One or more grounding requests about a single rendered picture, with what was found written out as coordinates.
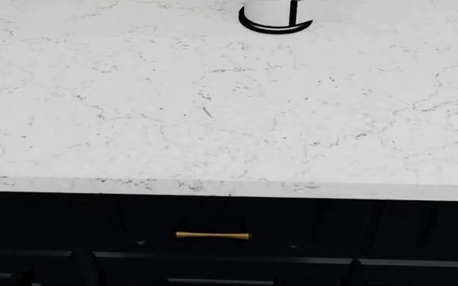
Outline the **white paper towel roll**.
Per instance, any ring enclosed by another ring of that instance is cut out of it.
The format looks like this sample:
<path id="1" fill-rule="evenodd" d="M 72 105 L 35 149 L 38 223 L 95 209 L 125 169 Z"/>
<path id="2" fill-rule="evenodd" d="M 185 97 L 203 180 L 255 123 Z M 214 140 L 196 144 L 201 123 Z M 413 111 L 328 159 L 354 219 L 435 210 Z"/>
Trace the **white paper towel roll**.
<path id="1" fill-rule="evenodd" d="M 310 0 L 245 0 L 244 15 L 253 23 L 286 27 L 313 20 Z"/>

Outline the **white appliance with black base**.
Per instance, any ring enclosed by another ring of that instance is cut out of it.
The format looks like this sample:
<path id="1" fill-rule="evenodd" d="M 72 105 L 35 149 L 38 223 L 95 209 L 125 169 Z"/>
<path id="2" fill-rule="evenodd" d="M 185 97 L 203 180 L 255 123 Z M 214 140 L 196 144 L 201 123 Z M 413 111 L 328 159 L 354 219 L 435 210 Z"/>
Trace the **white appliance with black base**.
<path id="1" fill-rule="evenodd" d="M 299 33 L 302 30 L 307 29 L 314 20 L 312 21 L 306 21 L 304 23 L 299 23 L 295 25 L 290 25 L 286 27 L 273 27 L 273 26 L 267 26 L 267 25 L 259 25 L 257 23 L 253 23 L 250 21 L 246 16 L 244 15 L 244 7 L 239 10 L 239 23 L 249 29 L 252 30 L 256 33 L 264 33 L 264 34 L 269 34 L 269 35 L 287 35 L 287 34 L 292 34 L 292 33 Z"/>

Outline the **black cabinet drawer front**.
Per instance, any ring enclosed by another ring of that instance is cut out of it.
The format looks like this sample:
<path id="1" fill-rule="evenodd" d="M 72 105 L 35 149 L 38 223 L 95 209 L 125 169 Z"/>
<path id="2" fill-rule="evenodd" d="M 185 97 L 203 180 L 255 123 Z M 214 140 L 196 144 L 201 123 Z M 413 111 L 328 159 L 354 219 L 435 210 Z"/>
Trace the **black cabinet drawer front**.
<path id="1" fill-rule="evenodd" d="M 361 250 L 358 209 L 334 199 L 83 195 L 63 208 L 78 243 L 100 259 L 333 262 Z M 177 231 L 251 238 L 175 238 Z"/>

